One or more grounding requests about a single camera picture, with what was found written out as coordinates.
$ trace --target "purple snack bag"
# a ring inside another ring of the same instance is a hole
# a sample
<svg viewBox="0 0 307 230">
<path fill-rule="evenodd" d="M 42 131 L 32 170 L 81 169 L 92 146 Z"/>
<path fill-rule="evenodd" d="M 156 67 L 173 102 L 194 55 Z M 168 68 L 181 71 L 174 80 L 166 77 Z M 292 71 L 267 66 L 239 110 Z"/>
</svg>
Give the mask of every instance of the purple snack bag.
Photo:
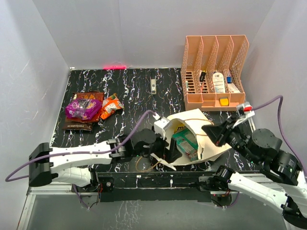
<svg viewBox="0 0 307 230">
<path fill-rule="evenodd" d="M 77 117 L 81 120 L 91 120 L 101 106 L 102 103 L 99 100 L 77 98 L 65 108 L 65 114 L 67 118 Z"/>
</svg>

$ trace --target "brown cord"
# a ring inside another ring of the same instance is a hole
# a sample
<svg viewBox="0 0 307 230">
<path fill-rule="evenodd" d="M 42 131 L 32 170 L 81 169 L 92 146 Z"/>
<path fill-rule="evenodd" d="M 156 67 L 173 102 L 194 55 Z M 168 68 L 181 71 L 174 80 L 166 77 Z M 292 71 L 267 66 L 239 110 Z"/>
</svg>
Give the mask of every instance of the brown cord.
<svg viewBox="0 0 307 230">
<path fill-rule="evenodd" d="M 158 165 L 158 163 L 160 163 L 159 161 L 156 163 L 156 164 L 154 164 L 152 167 L 150 167 L 149 169 L 146 169 L 146 170 L 143 170 L 143 171 L 141 171 L 141 170 L 138 170 L 138 164 L 139 164 L 139 162 L 140 162 L 140 160 L 142 159 L 143 157 L 140 157 L 139 159 L 138 159 L 138 161 L 135 163 L 135 169 L 136 169 L 136 171 L 138 171 L 138 172 L 140 172 L 140 173 L 145 173 L 145 172 L 148 172 L 149 170 L 151 170 L 151 169 L 153 169 L 155 166 L 157 166 Z"/>
<path fill-rule="evenodd" d="M 198 118 L 191 118 L 191 119 L 187 119 L 184 121 L 190 121 L 190 120 L 199 120 L 199 121 L 209 121 L 209 120 L 204 120 L 204 119 L 198 119 Z"/>
<path fill-rule="evenodd" d="M 208 135 L 206 135 L 206 134 L 196 134 L 196 135 L 202 136 L 202 137 L 207 137 L 207 136 L 208 136 Z"/>
</svg>

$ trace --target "white bottle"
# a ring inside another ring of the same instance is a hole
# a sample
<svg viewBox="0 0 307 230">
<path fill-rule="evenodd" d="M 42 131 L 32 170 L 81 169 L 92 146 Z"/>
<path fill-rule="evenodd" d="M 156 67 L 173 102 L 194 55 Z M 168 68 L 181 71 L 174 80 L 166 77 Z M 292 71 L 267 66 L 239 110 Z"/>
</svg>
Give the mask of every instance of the white bottle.
<svg viewBox="0 0 307 230">
<path fill-rule="evenodd" d="M 225 93 L 225 82 L 222 73 L 214 73 L 212 76 L 213 86 L 216 93 Z"/>
</svg>

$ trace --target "white walls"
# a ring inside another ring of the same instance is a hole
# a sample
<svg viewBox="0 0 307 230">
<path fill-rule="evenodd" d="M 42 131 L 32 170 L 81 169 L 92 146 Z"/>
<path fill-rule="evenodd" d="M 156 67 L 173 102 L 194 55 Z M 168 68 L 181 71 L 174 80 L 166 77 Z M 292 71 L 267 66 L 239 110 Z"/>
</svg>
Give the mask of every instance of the white walls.
<svg viewBox="0 0 307 230">
<path fill-rule="evenodd" d="M 249 49 L 242 73 L 247 98 L 254 106 L 284 96 L 282 124 L 286 136 L 307 164 L 307 1 L 275 1 Z M 258 128 L 281 137 L 278 102 L 256 112 Z"/>
<path fill-rule="evenodd" d="M 27 179 L 4 178 L 50 141 L 68 72 L 33 2 L 0 0 L 1 229 L 16 229 L 28 188 Z"/>
<path fill-rule="evenodd" d="M 245 34 L 251 42 L 274 0 L 34 0 L 65 61 L 180 67 L 185 36 Z"/>
</svg>

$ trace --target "brown package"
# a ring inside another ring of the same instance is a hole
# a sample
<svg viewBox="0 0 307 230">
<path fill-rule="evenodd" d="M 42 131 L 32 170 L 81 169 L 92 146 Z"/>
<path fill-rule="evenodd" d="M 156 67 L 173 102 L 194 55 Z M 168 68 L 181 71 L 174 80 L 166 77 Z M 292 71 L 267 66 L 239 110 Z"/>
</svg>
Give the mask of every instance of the brown package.
<svg viewBox="0 0 307 230">
<path fill-rule="evenodd" d="M 74 92 L 72 94 L 72 98 L 76 99 L 76 98 L 84 98 L 84 99 L 97 99 L 100 100 L 101 102 L 104 101 L 104 93 L 103 92 Z M 65 118 L 65 122 L 68 121 L 75 121 L 75 122 L 80 122 L 80 123 L 94 123 L 94 122 L 98 122 L 99 121 L 99 117 L 102 113 L 103 109 L 101 107 L 101 109 L 98 111 L 97 114 L 94 115 L 94 117 L 91 120 L 81 120 L 79 118 Z"/>
<path fill-rule="evenodd" d="M 79 123 L 74 121 L 65 121 L 63 130 L 87 130 L 92 131 L 93 124 L 92 123 Z"/>
</svg>

